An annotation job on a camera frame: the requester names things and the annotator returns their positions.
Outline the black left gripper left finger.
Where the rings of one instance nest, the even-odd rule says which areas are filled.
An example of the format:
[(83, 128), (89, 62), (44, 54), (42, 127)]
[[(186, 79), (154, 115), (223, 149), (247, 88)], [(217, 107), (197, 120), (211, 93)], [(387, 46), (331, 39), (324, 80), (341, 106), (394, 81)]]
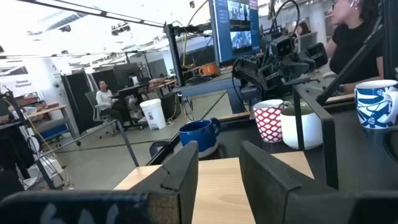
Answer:
[(129, 224), (192, 224), (198, 183), (198, 142), (191, 141), (130, 188)]

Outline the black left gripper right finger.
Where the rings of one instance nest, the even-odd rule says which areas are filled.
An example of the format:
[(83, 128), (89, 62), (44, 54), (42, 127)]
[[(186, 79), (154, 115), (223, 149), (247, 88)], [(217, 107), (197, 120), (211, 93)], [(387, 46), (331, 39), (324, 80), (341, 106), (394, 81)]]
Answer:
[(322, 197), (338, 192), (249, 141), (241, 142), (239, 165), (256, 224), (319, 224)]

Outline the dark blue ceramic mug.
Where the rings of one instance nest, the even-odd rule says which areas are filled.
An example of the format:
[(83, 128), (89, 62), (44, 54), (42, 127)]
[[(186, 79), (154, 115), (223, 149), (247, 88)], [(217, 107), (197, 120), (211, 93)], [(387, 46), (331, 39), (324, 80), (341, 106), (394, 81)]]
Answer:
[(217, 118), (192, 121), (179, 129), (180, 141), (183, 146), (190, 141), (198, 143), (198, 156), (203, 158), (214, 153), (218, 147), (217, 137), (221, 132), (221, 124)]

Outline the red white lattice mug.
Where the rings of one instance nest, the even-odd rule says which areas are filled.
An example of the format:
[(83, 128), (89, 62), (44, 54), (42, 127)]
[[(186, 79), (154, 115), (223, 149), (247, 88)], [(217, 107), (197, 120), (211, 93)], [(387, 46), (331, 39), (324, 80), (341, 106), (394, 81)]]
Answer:
[(280, 113), (292, 106), (291, 102), (283, 100), (266, 100), (253, 106), (257, 128), (263, 141), (275, 143), (282, 140)]

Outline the white mug green interior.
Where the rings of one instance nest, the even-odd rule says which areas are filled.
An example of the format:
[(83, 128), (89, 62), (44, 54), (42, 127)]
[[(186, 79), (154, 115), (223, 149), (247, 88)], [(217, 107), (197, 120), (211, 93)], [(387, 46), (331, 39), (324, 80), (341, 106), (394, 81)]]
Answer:
[[(306, 104), (301, 105), (301, 119), (304, 149), (314, 149), (323, 143), (320, 118)], [(299, 149), (294, 107), (285, 108), (280, 113), (282, 140), (291, 148)]]

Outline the blue white patterned mug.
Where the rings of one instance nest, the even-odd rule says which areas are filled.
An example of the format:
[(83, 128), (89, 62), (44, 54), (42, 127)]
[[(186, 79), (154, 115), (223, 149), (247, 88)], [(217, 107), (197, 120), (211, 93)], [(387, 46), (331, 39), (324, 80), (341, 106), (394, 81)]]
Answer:
[(398, 81), (374, 80), (354, 88), (359, 122), (367, 129), (387, 129), (398, 125)]

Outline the orange mug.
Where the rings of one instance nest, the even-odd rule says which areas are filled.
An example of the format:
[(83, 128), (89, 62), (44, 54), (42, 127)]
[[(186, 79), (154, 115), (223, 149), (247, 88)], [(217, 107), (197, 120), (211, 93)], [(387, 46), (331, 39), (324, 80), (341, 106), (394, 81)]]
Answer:
[(216, 66), (215, 63), (208, 63), (205, 65), (202, 65), (199, 68), (199, 74), (201, 76), (212, 76), (212, 75), (219, 75), (218, 67)]

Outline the blue screen computer monitor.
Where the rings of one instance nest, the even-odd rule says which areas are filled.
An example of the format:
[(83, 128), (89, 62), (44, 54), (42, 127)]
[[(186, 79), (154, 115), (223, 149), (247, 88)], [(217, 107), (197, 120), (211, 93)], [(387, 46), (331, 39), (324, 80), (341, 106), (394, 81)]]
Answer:
[(217, 65), (260, 52), (257, 0), (208, 0)]

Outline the white waste bin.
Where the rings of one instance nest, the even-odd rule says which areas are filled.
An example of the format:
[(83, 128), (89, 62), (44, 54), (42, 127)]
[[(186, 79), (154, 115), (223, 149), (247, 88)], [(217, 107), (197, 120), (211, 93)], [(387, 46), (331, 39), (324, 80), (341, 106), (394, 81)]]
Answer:
[(147, 124), (151, 130), (166, 127), (165, 116), (162, 110), (161, 99), (156, 98), (140, 103)]

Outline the person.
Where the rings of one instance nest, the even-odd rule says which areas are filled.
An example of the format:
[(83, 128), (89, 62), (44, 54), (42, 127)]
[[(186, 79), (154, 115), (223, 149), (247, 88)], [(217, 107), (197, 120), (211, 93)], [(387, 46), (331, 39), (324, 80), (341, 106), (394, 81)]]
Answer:
[[(329, 15), (335, 29), (325, 50), (333, 73), (339, 74), (344, 69), (373, 31), (379, 12), (378, 4), (379, 0), (332, 0)], [(351, 94), (357, 84), (383, 78), (382, 42), (380, 42), (347, 75), (336, 93)]]
[(117, 119), (121, 125), (124, 119), (120, 113), (120, 105), (117, 98), (113, 98), (113, 93), (108, 88), (105, 81), (99, 81), (99, 90), (96, 92), (96, 102), (100, 110), (100, 115), (108, 115)]
[(0, 93), (0, 201), (24, 190), (19, 178), (29, 179), (27, 169), (34, 164), (21, 125), (17, 124), (9, 106)]
[(297, 37), (300, 37), (302, 35), (309, 34), (309, 33), (311, 33), (311, 30), (310, 30), (308, 24), (305, 21), (302, 21), (297, 25), (297, 29), (295, 31), (294, 37), (297, 38)]

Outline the black standing desk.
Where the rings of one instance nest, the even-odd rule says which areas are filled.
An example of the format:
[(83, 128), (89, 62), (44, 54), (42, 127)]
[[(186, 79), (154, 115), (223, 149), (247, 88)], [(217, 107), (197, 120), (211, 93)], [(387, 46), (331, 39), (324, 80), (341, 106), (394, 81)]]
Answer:
[(118, 101), (121, 102), (121, 104), (123, 106), (123, 114), (126, 115), (127, 121), (129, 123), (128, 125), (124, 125), (123, 128), (125, 128), (125, 129), (139, 128), (140, 130), (142, 130), (144, 128), (143, 124), (140, 124), (137, 121), (137, 119), (133, 119), (131, 117), (131, 114), (129, 112), (129, 108), (128, 108), (128, 105), (127, 105), (126, 97), (134, 95), (134, 96), (137, 97), (139, 103), (141, 103), (143, 101), (143, 99), (142, 99), (142, 96), (140, 94), (140, 91), (144, 90), (144, 89), (146, 89), (148, 87), (149, 87), (148, 83), (138, 84), (136, 86), (131, 86), (131, 87), (120, 89), (112, 96), (112, 99), (117, 99)]

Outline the gray office chair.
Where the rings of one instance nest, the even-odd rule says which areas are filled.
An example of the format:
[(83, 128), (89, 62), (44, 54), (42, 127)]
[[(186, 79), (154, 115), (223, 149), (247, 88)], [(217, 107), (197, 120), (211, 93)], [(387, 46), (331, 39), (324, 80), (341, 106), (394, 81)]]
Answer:
[(111, 124), (111, 122), (114, 120), (110, 115), (102, 115), (100, 108), (97, 104), (96, 98), (95, 98), (95, 93), (94, 92), (88, 92), (85, 93), (86, 98), (88, 99), (92, 109), (93, 109), (93, 121), (97, 123), (101, 123), (102, 126), (111, 125), (111, 131), (105, 131), (105, 134), (111, 134), (114, 136), (116, 134), (116, 128), (114, 127), (114, 124)]

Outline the black partition panel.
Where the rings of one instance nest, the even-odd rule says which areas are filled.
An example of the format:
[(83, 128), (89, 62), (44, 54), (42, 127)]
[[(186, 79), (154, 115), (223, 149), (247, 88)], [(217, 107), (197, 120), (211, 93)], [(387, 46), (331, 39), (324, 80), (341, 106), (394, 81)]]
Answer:
[(115, 65), (112, 69), (95, 72), (92, 74), (96, 84), (104, 81), (112, 93), (116, 93), (126, 87), (134, 85), (133, 77), (136, 77), (138, 83), (142, 80), (142, 72), (137, 63), (127, 63)]
[(72, 109), (78, 133), (82, 134), (95, 126), (93, 109), (85, 95), (91, 91), (86, 73), (61, 74), (61, 79), (66, 90), (70, 108)]

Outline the blue storage bin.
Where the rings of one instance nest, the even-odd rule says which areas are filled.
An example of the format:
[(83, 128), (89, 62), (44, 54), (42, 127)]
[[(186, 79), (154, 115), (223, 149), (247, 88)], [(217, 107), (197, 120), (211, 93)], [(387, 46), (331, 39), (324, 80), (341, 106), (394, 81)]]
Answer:
[(50, 128), (46, 131), (41, 131), (40, 134), (45, 140), (49, 140), (49, 139), (57, 139), (63, 133), (66, 133), (66, 132), (69, 132), (68, 127), (66, 124), (62, 124), (60, 126)]

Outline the wooden workbench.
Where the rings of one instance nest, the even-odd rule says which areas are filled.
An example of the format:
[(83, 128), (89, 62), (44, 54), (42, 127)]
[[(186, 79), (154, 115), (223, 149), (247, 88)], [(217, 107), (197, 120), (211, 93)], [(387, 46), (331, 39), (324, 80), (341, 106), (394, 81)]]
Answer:
[(69, 116), (67, 114), (66, 107), (67, 107), (66, 105), (59, 105), (59, 106), (55, 106), (55, 107), (52, 107), (52, 108), (47, 108), (47, 109), (44, 109), (42, 111), (39, 111), (39, 112), (36, 112), (36, 113), (33, 113), (33, 114), (28, 114), (26, 116), (26, 118), (28, 119), (29, 122), (31, 122), (30, 119), (33, 118), (33, 117), (37, 117), (37, 116), (40, 116), (40, 115), (43, 115), (43, 114), (48, 114), (50, 112), (54, 112), (54, 111), (60, 110), (62, 115), (63, 115), (63, 118), (62, 119), (57, 119), (55, 121), (52, 121), (50, 124), (47, 125), (48, 129), (50, 129), (50, 126), (52, 128), (54, 128), (55, 126), (59, 126), (61, 124), (65, 124), (67, 126), (67, 128), (68, 128), (67, 131), (72, 135), (73, 142), (77, 146), (81, 146), (81, 142), (79, 140), (78, 133), (76, 132), (76, 129), (72, 125), (72, 122), (71, 122), (71, 120), (70, 120), (70, 118), (69, 118)]

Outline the overhead light bar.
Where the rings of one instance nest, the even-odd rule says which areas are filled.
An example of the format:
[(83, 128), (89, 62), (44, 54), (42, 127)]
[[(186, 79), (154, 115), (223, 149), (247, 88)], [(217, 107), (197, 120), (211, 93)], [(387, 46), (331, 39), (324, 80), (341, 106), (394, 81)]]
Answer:
[(66, 0), (18, 0), (22, 2), (27, 2), (31, 4), (36, 4), (45, 7), (51, 7), (55, 9), (60, 9), (64, 11), (73, 11), (82, 14), (87, 14), (90, 16), (103, 17), (106, 19), (114, 19), (117, 21), (130, 22), (134, 24), (140, 24), (144, 26), (164, 28), (164, 24), (154, 21), (149, 21), (146, 19), (140, 19), (138, 17), (127, 16), (124, 14), (119, 14), (115, 12), (105, 11), (103, 9), (98, 9), (93, 6), (84, 6), (77, 3), (68, 2)]

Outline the black metal post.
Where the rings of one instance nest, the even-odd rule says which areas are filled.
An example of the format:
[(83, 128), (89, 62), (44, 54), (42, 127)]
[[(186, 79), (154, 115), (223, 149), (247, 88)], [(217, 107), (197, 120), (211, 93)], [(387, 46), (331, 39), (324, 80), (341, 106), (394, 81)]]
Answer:
[(175, 27), (172, 24), (165, 24), (164, 25), (164, 32), (168, 38), (170, 53), (172, 56), (172, 61), (174, 65), (174, 72), (178, 82), (179, 87), (185, 86), (185, 82), (183, 80), (183, 73), (182, 73), (182, 66), (180, 63), (180, 56), (177, 47), (176, 41), (176, 32)]

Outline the black diagonal frame strut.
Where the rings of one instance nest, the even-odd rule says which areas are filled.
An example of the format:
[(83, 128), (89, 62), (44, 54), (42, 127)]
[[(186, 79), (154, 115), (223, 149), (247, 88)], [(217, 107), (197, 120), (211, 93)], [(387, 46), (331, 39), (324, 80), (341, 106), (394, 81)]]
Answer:
[(329, 99), (329, 97), (338, 89), (339, 85), (345, 78), (367, 57), (376, 45), (381, 43), (384, 35), (383, 17), (379, 16), (375, 22), (374, 28), (367, 39), (364, 40), (363, 46), (356, 52), (354, 57), (347, 63), (338, 76), (331, 82), (331, 84), (317, 96), (316, 101), (320, 105)]

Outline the black vertical frame post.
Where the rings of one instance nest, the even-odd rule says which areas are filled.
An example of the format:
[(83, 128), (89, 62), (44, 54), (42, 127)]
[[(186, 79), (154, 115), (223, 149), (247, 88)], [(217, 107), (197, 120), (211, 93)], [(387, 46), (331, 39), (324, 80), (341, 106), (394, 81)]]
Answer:
[(398, 81), (398, 0), (382, 0), (384, 78)]

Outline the white wall sign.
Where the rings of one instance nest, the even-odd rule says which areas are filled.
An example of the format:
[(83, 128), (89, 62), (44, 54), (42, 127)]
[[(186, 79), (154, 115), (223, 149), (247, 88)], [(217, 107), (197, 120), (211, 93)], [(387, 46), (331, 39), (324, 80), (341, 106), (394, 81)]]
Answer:
[(12, 91), (14, 96), (36, 92), (29, 75), (0, 76), (0, 92)]

